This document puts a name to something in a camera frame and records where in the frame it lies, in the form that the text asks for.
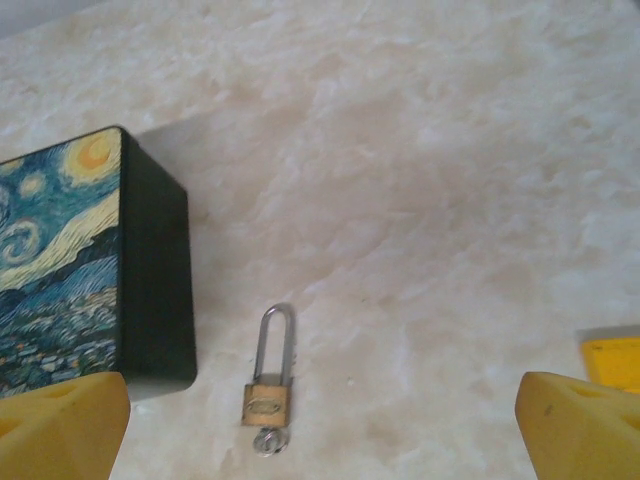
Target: swirling sky painting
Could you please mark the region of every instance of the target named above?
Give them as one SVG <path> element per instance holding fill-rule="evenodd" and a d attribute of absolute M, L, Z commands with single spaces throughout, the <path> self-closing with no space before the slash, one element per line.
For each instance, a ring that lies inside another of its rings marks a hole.
<path fill-rule="evenodd" d="M 120 144 L 0 164 L 0 398 L 114 367 Z"/>

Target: marble surface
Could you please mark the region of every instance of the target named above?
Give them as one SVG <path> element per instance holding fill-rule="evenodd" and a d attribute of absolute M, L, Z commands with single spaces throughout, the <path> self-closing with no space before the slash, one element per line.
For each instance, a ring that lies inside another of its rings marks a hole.
<path fill-rule="evenodd" d="M 534 480 L 522 374 L 638 323 L 634 3 L 130 3 L 0 42 L 4 158 L 121 123 L 190 193 L 200 373 L 134 406 L 112 478 Z M 239 421 L 278 301 L 265 460 Z"/>

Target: brass padlock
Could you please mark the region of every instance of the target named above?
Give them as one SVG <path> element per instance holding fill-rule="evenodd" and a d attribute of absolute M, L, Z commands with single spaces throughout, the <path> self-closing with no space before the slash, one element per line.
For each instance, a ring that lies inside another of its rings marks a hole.
<path fill-rule="evenodd" d="M 269 320 L 274 313 L 284 315 L 284 348 L 282 352 L 282 371 L 279 385 L 261 383 L 264 352 L 267 346 Z M 291 365 L 293 363 L 294 343 L 293 309 L 286 303 L 271 307 L 262 317 L 260 337 L 256 352 L 256 365 L 253 372 L 253 383 L 244 387 L 244 404 L 242 408 L 242 425 L 257 427 L 285 428 L 289 425 L 291 405 Z"/>

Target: yellow plastic block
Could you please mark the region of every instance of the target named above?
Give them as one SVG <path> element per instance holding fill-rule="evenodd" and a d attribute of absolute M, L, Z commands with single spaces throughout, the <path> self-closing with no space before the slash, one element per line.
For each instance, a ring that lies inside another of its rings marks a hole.
<path fill-rule="evenodd" d="M 640 479 L 640 396 L 529 372 L 516 418 L 539 480 Z"/>
<path fill-rule="evenodd" d="M 129 421 L 119 373 L 0 400 L 2 480 L 106 480 Z"/>
<path fill-rule="evenodd" d="M 640 393 L 640 337 L 584 342 L 582 356 L 592 382 Z"/>

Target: box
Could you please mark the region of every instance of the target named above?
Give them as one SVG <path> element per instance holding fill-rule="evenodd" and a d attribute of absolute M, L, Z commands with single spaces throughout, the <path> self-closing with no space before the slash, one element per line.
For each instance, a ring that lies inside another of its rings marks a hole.
<path fill-rule="evenodd" d="M 0 164 L 0 397 L 102 371 L 182 388 L 192 305 L 186 192 L 123 128 Z"/>

